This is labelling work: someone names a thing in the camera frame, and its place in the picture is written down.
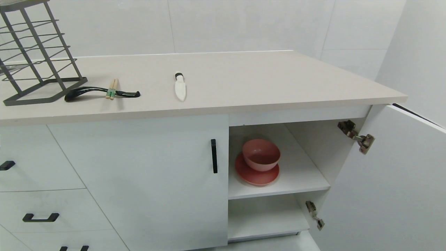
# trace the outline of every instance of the metal wire rack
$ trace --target metal wire rack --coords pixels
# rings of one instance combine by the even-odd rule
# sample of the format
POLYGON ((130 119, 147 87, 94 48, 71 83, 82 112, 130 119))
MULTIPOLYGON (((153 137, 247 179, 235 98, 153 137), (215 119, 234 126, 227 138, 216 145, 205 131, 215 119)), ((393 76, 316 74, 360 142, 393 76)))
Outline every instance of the metal wire rack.
POLYGON ((87 82, 87 78, 82 77, 75 63, 76 59, 73 58, 68 49, 70 46, 67 46, 67 44, 65 43, 65 40, 63 38, 64 33, 61 33, 57 25, 57 21, 59 20, 54 18, 50 6, 48 5, 48 1, 49 0, 0 0, 0 15, 2 16, 3 21, 6 24, 6 26, 0 27, 0 35, 9 34, 12 37, 11 41, 0 44, 0 52, 1 51, 12 52, 12 55, 7 57, 6 59, 0 58, 0 75, 5 75, 5 78, 3 78, 2 81, 9 81, 17 92, 16 95, 13 95, 12 97, 3 101, 3 103, 6 106, 30 105, 30 104, 54 102, 57 99, 63 97, 65 94, 67 94, 71 89, 77 88, 87 82), (27 7, 37 4, 44 4, 49 17, 48 20, 31 21, 25 9, 27 7), (10 22, 7 13, 14 11, 19 11, 21 13, 24 22, 18 22, 15 24, 12 24, 10 22), (52 25, 54 27, 55 32, 48 34, 38 34, 36 28, 43 25, 52 25), (31 34, 20 36, 23 32, 28 32, 28 33, 30 32, 31 34), (45 46, 46 43, 56 38, 59 38, 61 45, 45 46), (33 43, 35 44, 32 46, 23 46, 22 41, 25 39, 33 39, 33 43), (56 52, 49 54, 48 49, 56 50, 56 52), (32 60, 29 56, 29 53, 31 53, 34 50, 39 50, 44 59, 32 60), (53 57, 61 54, 62 52, 65 52, 68 58, 53 59, 53 57), (16 59, 20 55, 25 59, 25 62, 10 63, 12 60, 16 59), (53 64, 53 62, 60 62, 60 61, 66 61, 67 64, 57 69, 55 67, 55 64, 53 64), (45 65, 44 63, 47 63, 49 69, 52 72, 50 76, 42 77, 39 71, 37 70, 36 66, 37 65, 43 66, 45 65), (69 77, 69 78, 60 77, 59 73, 69 66, 73 67, 73 69, 77 74, 77 77, 69 77), (31 69, 35 77, 31 78, 25 77, 18 79, 14 78, 14 75, 21 72, 24 69, 31 69), (19 83, 25 80, 36 80, 37 84, 22 90, 19 86, 19 83), (64 82, 75 82, 75 83, 70 85, 69 87, 66 87, 64 82), (37 99, 21 99, 25 95, 28 95, 49 83, 58 83, 61 88, 61 91, 55 93, 53 96, 50 97, 37 98, 37 99))

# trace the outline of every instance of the countertop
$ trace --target countertop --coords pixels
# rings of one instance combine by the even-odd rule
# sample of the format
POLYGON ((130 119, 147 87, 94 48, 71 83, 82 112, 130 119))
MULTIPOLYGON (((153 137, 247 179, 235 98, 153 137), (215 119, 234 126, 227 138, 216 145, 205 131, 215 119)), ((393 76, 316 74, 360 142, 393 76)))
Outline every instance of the countertop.
MULTIPOLYGON (((376 105, 407 99, 386 86, 294 51, 86 57, 76 63, 88 78, 83 86, 108 88, 113 78, 119 78, 119 90, 140 91, 141 97, 110 101, 104 92, 90 92, 72 103, 63 98, 37 105, 1 103, 0 126, 376 105), (185 102, 174 93, 175 71, 184 75, 185 102)), ((42 76, 51 75, 45 64, 38 67, 42 76)), ((26 69, 15 77, 29 74, 26 69)), ((75 76, 73 70, 61 72, 61 77, 75 76)), ((28 96, 41 97, 57 89, 58 84, 51 84, 28 96)), ((14 94, 9 82, 1 82, 1 101, 14 94)))

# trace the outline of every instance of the knife handle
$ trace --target knife handle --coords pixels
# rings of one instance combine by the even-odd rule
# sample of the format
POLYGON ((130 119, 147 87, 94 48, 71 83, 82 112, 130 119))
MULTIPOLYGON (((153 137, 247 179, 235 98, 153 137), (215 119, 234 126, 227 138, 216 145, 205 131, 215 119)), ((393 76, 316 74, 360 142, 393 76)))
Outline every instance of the knife handle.
POLYGON ((176 71, 176 72, 175 72, 175 79, 176 79, 177 81, 184 82, 184 76, 183 76, 183 74, 182 74, 181 72, 179 72, 179 71, 176 71))

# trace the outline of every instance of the metal hinge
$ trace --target metal hinge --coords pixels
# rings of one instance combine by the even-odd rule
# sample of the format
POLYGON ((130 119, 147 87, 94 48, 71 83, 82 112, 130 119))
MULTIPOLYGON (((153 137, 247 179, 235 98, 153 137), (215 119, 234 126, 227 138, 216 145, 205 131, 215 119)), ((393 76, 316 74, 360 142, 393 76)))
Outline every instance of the metal hinge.
POLYGON ((366 154, 372 146, 373 141, 375 141, 375 137, 370 134, 367 134, 367 136, 358 136, 358 132, 355 131, 355 127, 356 124, 351 120, 338 123, 338 128, 341 129, 341 131, 347 135, 347 137, 358 142, 359 151, 366 154))
POLYGON ((324 220, 317 217, 316 205, 314 205, 314 203, 311 201, 306 201, 305 205, 307 206, 308 212, 311 214, 311 217, 318 223, 319 231, 321 231, 322 228, 324 227, 325 223, 324 223, 324 220))

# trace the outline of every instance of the knife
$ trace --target knife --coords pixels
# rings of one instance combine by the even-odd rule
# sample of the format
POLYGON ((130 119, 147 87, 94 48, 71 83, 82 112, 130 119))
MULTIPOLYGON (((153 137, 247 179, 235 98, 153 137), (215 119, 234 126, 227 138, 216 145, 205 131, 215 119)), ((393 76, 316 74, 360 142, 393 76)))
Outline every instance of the knife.
POLYGON ((184 102, 186 99, 186 83, 184 83, 184 76, 181 72, 177 71, 175 72, 175 79, 175 94, 181 102, 184 102))

